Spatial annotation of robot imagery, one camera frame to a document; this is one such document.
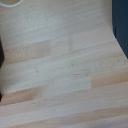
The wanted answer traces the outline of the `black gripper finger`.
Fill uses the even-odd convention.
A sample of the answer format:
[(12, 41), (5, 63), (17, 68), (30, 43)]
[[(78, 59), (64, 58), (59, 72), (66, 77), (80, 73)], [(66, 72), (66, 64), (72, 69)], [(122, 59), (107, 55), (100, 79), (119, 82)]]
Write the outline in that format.
[(0, 69), (3, 64), (3, 61), (4, 61), (4, 52), (3, 52), (3, 47), (2, 47), (2, 43), (1, 43), (1, 39), (0, 39)]

